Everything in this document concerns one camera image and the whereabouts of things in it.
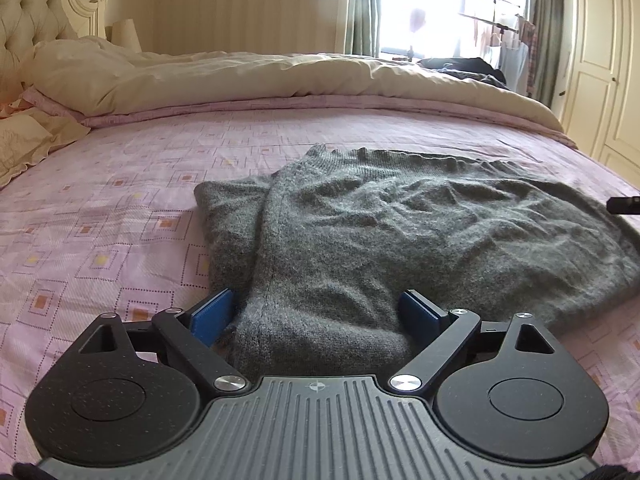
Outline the cream wardrobe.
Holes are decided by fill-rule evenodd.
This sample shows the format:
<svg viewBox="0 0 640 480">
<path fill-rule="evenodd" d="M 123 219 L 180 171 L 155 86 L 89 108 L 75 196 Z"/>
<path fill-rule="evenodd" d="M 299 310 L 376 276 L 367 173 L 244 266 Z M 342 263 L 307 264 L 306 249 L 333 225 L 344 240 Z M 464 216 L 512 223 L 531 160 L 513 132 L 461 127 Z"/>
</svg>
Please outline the cream wardrobe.
<svg viewBox="0 0 640 480">
<path fill-rule="evenodd" d="M 562 123 L 583 153 L 639 183 L 639 0 L 575 0 Z"/>
</svg>

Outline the beige bedside lamp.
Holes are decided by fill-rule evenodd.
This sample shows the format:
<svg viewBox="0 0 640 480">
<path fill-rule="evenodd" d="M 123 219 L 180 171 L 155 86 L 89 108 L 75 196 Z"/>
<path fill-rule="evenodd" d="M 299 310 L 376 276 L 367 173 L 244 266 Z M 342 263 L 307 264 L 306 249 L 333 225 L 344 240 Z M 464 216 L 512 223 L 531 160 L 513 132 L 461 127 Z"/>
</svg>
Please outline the beige bedside lamp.
<svg viewBox="0 0 640 480">
<path fill-rule="evenodd" d="M 112 44 L 116 44 L 116 46 L 123 47 L 134 52 L 142 51 L 137 27 L 132 18 L 125 18 L 124 20 L 117 21 L 111 26 L 110 41 Z"/>
</svg>

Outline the cream embroidered pillow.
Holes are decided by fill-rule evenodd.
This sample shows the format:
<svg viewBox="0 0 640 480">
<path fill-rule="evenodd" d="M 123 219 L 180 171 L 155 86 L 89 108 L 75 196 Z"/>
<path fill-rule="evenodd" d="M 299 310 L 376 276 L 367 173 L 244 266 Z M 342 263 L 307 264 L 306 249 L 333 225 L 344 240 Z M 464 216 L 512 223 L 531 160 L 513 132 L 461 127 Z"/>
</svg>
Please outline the cream embroidered pillow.
<svg viewBox="0 0 640 480">
<path fill-rule="evenodd" d="M 5 188 L 51 153 L 83 139 L 90 129 L 68 117 L 29 108 L 1 118 L 1 179 Z"/>
</svg>

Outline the dark clothes pile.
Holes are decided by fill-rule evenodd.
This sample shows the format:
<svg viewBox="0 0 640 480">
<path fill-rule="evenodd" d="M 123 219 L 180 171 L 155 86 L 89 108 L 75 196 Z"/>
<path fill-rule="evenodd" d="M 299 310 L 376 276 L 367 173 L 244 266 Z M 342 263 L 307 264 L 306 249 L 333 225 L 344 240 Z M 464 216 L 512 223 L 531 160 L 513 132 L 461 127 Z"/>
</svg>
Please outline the dark clothes pile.
<svg viewBox="0 0 640 480">
<path fill-rule="evenodd" d="M 503 72 L 493 68 L 482 58 L 422 58 L 418 64 L 426 70 L 434 70 L 458 79 L 473 79 L 508 90 Z"/>
</svg>

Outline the hanging laundry on rack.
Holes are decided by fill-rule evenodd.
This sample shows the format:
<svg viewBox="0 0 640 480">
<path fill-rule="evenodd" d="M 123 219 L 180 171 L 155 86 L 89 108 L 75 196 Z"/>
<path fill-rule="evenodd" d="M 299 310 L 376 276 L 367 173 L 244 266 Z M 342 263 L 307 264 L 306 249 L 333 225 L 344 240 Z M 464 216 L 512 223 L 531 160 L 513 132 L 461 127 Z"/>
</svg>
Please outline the hanging laundry on rack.
<svg viewBox="0 0 640 480">
<path fill-rule="evenodd" d="M 462 0 L 456 53 L 481 58 L 500 70 L 509 90 L 529 96 L 530 55 L 535 26 L 510 0 Z"/>
</svg>

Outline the cream tufted headboard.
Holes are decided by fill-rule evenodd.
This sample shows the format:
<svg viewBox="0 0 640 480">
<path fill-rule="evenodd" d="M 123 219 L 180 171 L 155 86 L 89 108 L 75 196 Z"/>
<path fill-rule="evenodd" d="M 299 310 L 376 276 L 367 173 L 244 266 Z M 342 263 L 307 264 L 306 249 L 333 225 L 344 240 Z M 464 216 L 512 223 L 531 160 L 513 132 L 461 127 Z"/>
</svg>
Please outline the cream tufted headboard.
<svg viewBox="0 0 640 480">
<path fill-rule="evenodd" d="M 105 36 L 106 0 L 0 0 L 1 101 L 23 91 L 18 68 L 41 41 Z"/>
</svg>

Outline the pink patterned bed sheet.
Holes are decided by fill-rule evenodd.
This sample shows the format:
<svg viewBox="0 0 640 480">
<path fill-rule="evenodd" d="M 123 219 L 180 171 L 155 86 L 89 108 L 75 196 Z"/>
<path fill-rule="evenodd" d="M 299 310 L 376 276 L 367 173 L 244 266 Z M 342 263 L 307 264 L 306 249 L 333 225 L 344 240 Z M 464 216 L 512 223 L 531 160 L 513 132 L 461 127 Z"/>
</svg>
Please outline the pink patterned bed sheet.
<svg viewBox="0 0 640 480">
<path fill-rule="evenodd" d="M 37 459 L 26 399 L 98 314 L 143 321 L 205 296 L 194 186 L 271 174 L 316 144 L 510 159 L 599 200 L 639 186 L 562 136 L 447 105 L 317 96 L 106 118 L 1 192 L 3 470 Z"/>
</svg>

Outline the beige duvet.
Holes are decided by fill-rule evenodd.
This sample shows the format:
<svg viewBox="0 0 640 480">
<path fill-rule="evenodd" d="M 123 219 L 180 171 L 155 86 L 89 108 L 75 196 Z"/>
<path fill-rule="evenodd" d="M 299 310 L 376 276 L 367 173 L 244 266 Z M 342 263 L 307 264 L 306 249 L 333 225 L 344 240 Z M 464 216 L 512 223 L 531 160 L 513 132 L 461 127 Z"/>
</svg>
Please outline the beige duvet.
<svg viewBox="0 0 640 480">
<path fill-rule="evenodd" d="M 37 104 L 92 126 L 240 103 L 415 107 L 541 134 L 563 131 L 548 107 L 512 91 L 355 55 L 136 53 L 84 37 L 32 47 L 17 81 Z"/>
</svg>

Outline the grey argyle knit sweater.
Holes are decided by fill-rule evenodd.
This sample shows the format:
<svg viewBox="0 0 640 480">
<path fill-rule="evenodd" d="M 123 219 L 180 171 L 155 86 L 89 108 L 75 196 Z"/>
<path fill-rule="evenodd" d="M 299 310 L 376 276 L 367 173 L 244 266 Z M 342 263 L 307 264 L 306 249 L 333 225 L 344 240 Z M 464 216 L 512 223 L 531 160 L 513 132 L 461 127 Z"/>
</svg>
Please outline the grey argyle knit sweater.
<svg viewBox="0 0 640 480">
<path fill-rule="evenodd" d="M 250 378 L 392 374 L 416 352 L 398 318 L 408 289 L 558 332 L 639 291 L 637 230 L 513 162 L 316 146 L 194 196 L 209 286 L 238 308 L 229 356 Z"/>
</svg>

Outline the grey window curtain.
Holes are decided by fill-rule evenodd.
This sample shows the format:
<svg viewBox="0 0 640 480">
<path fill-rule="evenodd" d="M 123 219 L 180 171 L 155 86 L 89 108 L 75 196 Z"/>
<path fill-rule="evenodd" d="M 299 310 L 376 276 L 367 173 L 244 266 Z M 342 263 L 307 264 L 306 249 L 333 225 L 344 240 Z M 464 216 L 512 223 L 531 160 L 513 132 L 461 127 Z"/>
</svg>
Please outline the grey window curtain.
<svg viewBox="0 0 640 480">
<path fill-rule="evenodd" d="M 345 53 L 377 58 L 380 26 L 381 0 L 347 0 Z"/>
</svg>

